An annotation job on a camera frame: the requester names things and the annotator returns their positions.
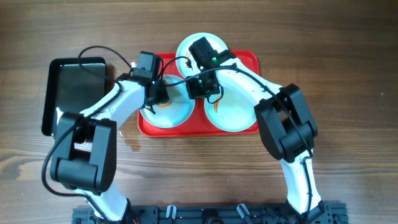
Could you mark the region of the green orange sponge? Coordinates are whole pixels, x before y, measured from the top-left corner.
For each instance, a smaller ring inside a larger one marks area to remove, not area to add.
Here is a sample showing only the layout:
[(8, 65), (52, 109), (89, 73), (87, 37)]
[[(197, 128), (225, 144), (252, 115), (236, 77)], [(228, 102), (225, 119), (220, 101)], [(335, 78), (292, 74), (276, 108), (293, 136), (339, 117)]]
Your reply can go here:
[(165, 107), (167, 107), (169, 105), (170, 105), (169, 101), (166, 101), (165, 103), (156, 104), (156, 106), (159, 107), (159, 108), (165, 108)]

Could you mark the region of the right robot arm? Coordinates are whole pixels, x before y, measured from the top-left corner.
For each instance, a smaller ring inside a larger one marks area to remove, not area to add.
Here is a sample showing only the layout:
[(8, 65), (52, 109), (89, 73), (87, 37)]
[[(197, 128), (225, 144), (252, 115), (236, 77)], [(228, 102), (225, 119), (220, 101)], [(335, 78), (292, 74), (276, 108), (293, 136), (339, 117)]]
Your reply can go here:
[(301, 89), (265, 80), (213, 34), (193, 34), (179, 49), (190, 57), (192, 71), (182, 74), (191, 99), (209, 99), (227, 87), (248, 100), (265, 149), (281, 163), (288, 203), (297, 213), (308, 215), (321, 200), (312, 169), (318, 129)]

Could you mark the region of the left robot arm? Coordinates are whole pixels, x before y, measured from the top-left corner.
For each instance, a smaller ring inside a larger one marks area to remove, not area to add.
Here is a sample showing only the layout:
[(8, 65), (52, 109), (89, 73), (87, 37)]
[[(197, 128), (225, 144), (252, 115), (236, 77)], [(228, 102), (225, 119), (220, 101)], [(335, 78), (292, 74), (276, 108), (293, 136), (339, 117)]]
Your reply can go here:
[(135, 111), (168, 100), (158, 79), (162, 59), (141, 52), (114, 88), (80, 113), (65, 112), (57, 124), (55, 143), (45, 158), (42, 183), (54, 195), (83, 197), (93, 209), (90, 221), (137, 223), (130, 201), (114, 183), (117, 131)]

